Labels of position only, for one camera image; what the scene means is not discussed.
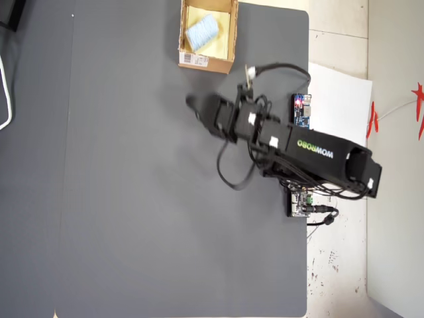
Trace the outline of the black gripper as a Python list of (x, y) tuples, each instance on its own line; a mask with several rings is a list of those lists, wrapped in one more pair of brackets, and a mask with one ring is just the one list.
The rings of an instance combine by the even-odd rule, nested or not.
[(235, 101), (212, 93), (187, 94), (185, 102), (213, 136), (234, 144), (238, 139), (253, 143), (259, 134), (260, 121), (267, 114), (267, 97), (254, 98), (253, 89), (246, 84), (237, 85)]

